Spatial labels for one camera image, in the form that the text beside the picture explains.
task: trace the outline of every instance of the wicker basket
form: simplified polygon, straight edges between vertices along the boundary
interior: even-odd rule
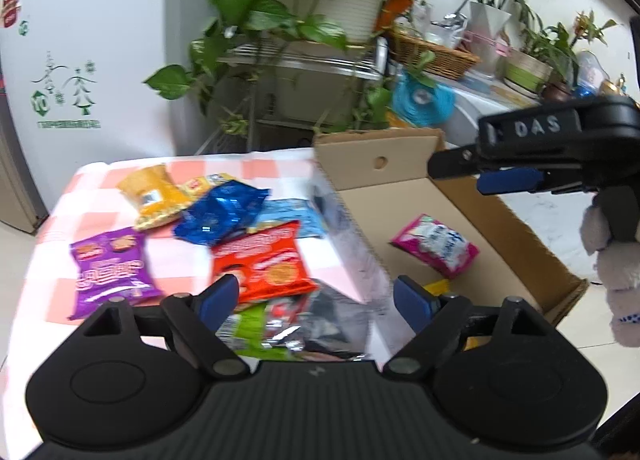
[[[477,55],[463,50],[453,50],[401,32],[389,32],[387,37],[389,52],[395,61],[404,65],[415,64],[423,52],[431,50],[436,58],[424,69],[449,79],[462,79],[467,70],[480,62]]]

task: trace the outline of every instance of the green flower pot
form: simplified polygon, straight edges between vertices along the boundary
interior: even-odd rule
[[[532,94],[539,94],[549,81],[552,71],[548,64],[514,51],[507,61],[504,82],[506,85],[515,84]]]

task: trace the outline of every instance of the cardboard box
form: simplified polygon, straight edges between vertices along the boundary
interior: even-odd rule
[[[362,301],[376,310],[391,353],[413,335],[392,306],[392,281],[400,274],[420,284],[441,279],[389,244],[422,213],[480,249],[472,266],[451,281],[452,291],[477,305],[500,306],[506,296],[521,296],[557,324],[584,293],[588,282],[571,274],[498,197],[478,193],[473,177],[427,177],[429,157],[444,149],[440,130],[334,133],[316,137],[314,148],[312,197]]]

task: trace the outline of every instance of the blue fan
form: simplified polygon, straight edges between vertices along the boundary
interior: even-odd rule
[[[402,70],[394,89],[393,107],[402,120],[419,128],[430,128],[447,119],[453,113],[456,95],[451,88],[436,84],[425,86]]]

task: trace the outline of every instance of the orange object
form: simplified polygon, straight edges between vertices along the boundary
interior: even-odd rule
[[[192,178],[180,186],[180,189],[190,198],[198,200],[208,193],[212,188],[218,187],[230,180],[238,180],[235,176],[227,173],[215,173],[207,176]]]
[[[139,231],[177,220],[180,211],[193,203],[193,199],[172,182],[164,164],[134,171],[116,187],[138,208],[134,227]]]
[[[392,26],[396,18],[413,4],[414,0],[386,0],[376,21],[375,31],[385,30]]]
[[[213,247],[213,281],[233,274],[240,285],[238,303],[306,294],[316,288],[296,247],[300,222],[249,234]]]
[[[386,111],[386,122],[389,123],[391,128],[415,128],[415,126],[409,124],[406,120],[402,120],[391,110]]]

